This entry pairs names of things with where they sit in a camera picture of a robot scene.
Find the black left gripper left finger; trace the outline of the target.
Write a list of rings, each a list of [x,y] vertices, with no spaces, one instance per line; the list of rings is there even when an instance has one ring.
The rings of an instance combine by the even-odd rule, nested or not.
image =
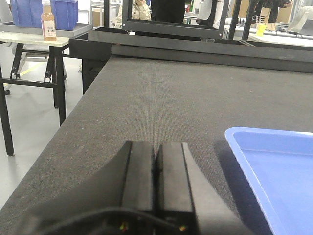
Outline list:
[[[125,142],[94,175],[32,211],[34,235],[151,235],[154,151]]]

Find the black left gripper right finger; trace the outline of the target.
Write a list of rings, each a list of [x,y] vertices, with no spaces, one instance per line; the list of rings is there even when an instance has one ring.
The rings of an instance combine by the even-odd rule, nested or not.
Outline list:
[[[186,143],[164,142],[157,158],[157,209],[180,235],[245,235],[246,226],[215,191]]]

